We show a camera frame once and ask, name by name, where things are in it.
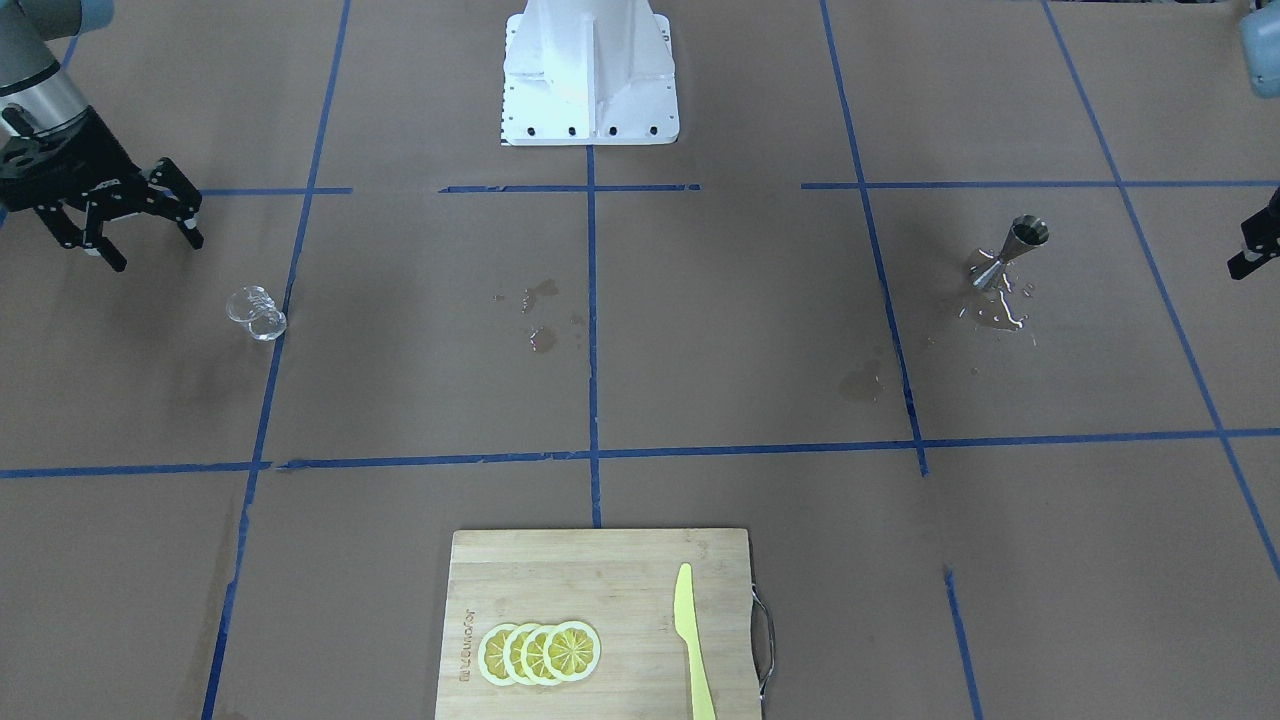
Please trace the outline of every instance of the wooden cutting board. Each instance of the wooden cutting board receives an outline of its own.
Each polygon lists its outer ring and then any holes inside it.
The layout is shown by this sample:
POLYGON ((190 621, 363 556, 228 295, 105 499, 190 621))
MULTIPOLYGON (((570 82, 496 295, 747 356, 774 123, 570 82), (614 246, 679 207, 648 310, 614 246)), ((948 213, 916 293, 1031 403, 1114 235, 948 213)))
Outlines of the wooden cutting board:
POLYGON ((672 610, 682 562, 694 570, 716 717, 760 720, 741 529, 454 533, 436 720, 691 720, 686 647, 672 610), (494 625, 566 620, 600 635, 600 661, 586 679, 497 687, 480 675, 480 639, 494 625))

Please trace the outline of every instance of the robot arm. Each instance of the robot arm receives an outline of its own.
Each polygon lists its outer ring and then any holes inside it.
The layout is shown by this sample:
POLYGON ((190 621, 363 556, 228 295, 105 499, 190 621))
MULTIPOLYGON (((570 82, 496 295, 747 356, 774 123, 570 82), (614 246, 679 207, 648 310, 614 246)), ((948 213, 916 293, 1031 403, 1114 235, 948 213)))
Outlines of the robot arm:
MULTIPOLYGON (((1240 40, 1249 81, 1258 97, 1280 96, 1280 3, 1254 0, 1256 12, 1240 20, 1240 40)), ((1280 190, 1271 202, 1240 223, 1244 249, 1226 266, 1234 279, 1244 279, 1280 255, 1280 190)))
POLYGON ((134 165, 45 46, 105 27, 113 14, 113 0, 0 0, 0 206, 33 209, 59 245, 120 272, 124 256, 104 223, 147 213, 177 223, 195 249, 204 237, 200 191, 168 158, 147 173, 134 165), (84 214, 83 228, 67 206, 84 214))

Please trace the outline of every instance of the lemon slice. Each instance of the lemon slice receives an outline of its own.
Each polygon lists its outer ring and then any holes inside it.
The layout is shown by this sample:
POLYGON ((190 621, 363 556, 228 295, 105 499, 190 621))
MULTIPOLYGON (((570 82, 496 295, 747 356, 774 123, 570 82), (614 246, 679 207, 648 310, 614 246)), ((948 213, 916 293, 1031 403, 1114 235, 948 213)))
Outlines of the lemon slice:
POLYGON ((600 662, 600 635, 595 628, 579 620, 561 623, 548 635, 543 662, 557 680, 581 680, 600 662))
POLYGON ((520 660, 520 651, 525 647, 525 641, 529 638, 529 633, 532 633, 541 626, 541 623, 525 623, 524 625, 517 625, 502 643, 502 667, 507 671, 508 678, 521 685, 532 685, 534 682, 525 675, 525 665, 520 660))
POLYGON ((507 674, 507 666, 502 664, 502 646, 515 629, 516 625, 512 623, 503 623, 480 639, 480 675, 499 687, 516 684, 516 680, 507 674))
POLYGON ((562 682, 548 670, 545 655, 543 653, 556 628, 557 625, 538 628, 532 633, 529 633, 529 637, 525 638, 525 644, 520 648, 520 667, 522 667, 525 676, 532 680, 535 685, 552 687, 562 682))

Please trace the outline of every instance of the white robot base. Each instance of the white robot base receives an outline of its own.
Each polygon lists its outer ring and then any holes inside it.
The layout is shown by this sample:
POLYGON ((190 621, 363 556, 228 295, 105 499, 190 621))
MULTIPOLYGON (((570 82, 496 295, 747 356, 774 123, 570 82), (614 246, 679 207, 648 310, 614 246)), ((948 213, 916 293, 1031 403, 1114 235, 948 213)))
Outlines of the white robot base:
POLYGON ((503 145, 680 136, 671 22, 648 0, 529 0, 507 20, 503 145))

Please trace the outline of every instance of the yellow plastic knife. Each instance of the yellow plastic knife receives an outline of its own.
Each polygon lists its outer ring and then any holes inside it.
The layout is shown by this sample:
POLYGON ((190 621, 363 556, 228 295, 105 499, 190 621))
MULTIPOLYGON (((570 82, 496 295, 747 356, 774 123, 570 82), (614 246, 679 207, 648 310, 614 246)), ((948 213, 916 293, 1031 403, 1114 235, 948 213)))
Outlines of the yellow plastic knife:
POLYGON ((703 667, 703 648, 698 642, 698 614, 694 610, 694 569, 689 562, 676 575, 676 634, 689 646, 689 684, 694 696, 694 720, 716 720, 712 688, 703 667))

